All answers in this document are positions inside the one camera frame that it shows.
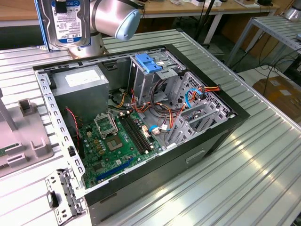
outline motherboard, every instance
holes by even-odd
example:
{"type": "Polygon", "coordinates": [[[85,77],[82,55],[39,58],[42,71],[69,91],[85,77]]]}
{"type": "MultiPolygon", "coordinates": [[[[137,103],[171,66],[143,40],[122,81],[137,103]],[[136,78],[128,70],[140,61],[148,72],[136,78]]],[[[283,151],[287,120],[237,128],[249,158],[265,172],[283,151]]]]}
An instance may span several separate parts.
{"type": "Polygon", "coordinates": [[[137,112],[116,117],[97,116],[95,123],[83,126],[79,132],[83,140],[86,188],[162,151],[137,112]]]}

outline workbench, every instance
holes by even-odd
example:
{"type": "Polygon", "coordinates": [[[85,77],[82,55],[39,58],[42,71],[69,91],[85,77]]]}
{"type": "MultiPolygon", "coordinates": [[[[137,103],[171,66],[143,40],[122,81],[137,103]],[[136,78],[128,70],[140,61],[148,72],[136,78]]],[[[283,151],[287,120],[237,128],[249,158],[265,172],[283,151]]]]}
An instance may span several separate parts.
{"type": "Polygon", "coordinates": [[[278,51],[277,57],[276,59],[274,59],[273,63],[281,57],[281,53],[284,51],[286,46],[294,51],[297,51],[298,53],[301,53],[301,40],[297,39],[297,35],[301,33],[300,21],[292,22],[282,16],[254,17],[250,19],[238,41],[236,42],[234,48],[232,49],[226,62],[227,66],[229,66],[233,61],[237,51],[239,50],[240,46],[242,45],[243,41],[245,40],[246,36],[253,26],[258,27],[259,31],[250,43],[246,52],[248,52],[248,50],[256,44],[258,38],[262,35],[263,32],[265,32],[283,44],[282,48],[280,48],[280,50],[278,51]]]}
{"type": "MultiPolygon", "coordinates": [[[[106,38],[110,53],[172,43],[251,117],[218,151],[100,225],[285,225],[301,211],[301,128],[236,74],[176,30],[106,38]]],[[[0,178],[3,225],[56,225],[44,177],[67,162],[58,145],[32,66],[70,59],[67,51],[0,51],[0,87],[7,107],[29,98],[38,106],[54,156],[0,178]]],[[[67,226],[89,226],[88,214],[67,226]]]]}
{"type": "MultiPolygon", "coordinates": [[[[197,7],[192,3],[184,3],[183,5],[175,5],[169,0],[164,2],[150,2],[145,5],[145,14],[141,11],[142,18],[160,18],[160,17],[178,17],[178,16],[199,16],[201,15],[203,7],[197,7]]],[[[243,13],[263,13],[268,12],[269,16],[274,15],[278,5],[274,4],[272,7],[260,6],[257,8],[245,8],[234,0],[228,0],[222,3],[220,7],[213,7],[209,15],[215,15],[204,43],[210,43],[214,32],[225,14],[243,14],[243,13]]],[[[20,8],[13,8],[7,6],[0,6],[0,27],[5,26],[24,26],[24,25],[38,25],[38,17],[34,6],[32,10],[24,10],[20,8]]]]}

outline metal bracket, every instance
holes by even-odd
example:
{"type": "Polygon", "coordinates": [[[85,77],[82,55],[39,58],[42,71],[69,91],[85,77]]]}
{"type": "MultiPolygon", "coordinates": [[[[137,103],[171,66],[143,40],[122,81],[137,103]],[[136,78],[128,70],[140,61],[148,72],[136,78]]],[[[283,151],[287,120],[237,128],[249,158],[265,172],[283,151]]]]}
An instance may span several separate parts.
{"type": "Polygon", "coordinates": [[[45,178],[47,185],[47,199],[50,208],[54,210],[58,225],[81,215],[86,209],[83,198],[76,199],[72,188],[72,169],[57,169],[45,178]]]}

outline blue cable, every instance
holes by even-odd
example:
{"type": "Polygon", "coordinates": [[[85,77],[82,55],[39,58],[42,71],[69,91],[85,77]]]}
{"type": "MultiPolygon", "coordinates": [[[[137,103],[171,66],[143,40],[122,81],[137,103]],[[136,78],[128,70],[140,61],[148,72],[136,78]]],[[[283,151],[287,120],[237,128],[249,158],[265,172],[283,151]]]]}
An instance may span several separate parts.
{"type": "Polygon", "coordinates": [[[152,130],[155,129],[155,128],[157,128],[157,127],[158,127],[158,126],[151,126],[151,127],[149,128],[149,131],[152,132],[152,130]]]}
{"type": "Polygon", "coordinates": [[[188,99],[188,94],[189,94],[190,91],[195,91],[195,92],[197,92],[200,96],[202,95],[201,91],[199,91],[198,89],[189,89],[189,90],[187,91],[187,93],[185,94],[185,101],[186,101],[187,106],[188,106],[189,108],[191,108],[191,105],[190,105],[189,99],[188,99]]]}

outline gray power supply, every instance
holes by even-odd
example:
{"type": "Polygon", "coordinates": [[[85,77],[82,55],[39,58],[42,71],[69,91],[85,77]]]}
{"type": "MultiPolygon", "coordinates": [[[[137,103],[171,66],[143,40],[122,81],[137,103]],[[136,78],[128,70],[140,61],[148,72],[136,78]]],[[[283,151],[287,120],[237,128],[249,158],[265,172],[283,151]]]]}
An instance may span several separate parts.
{"type": "Polygon", "coordinates": [[[109,82],[98,66],[77,68],[52,74],[53,89],[60,111],[72,109],[83,123],[108,110],[109,82]]]}

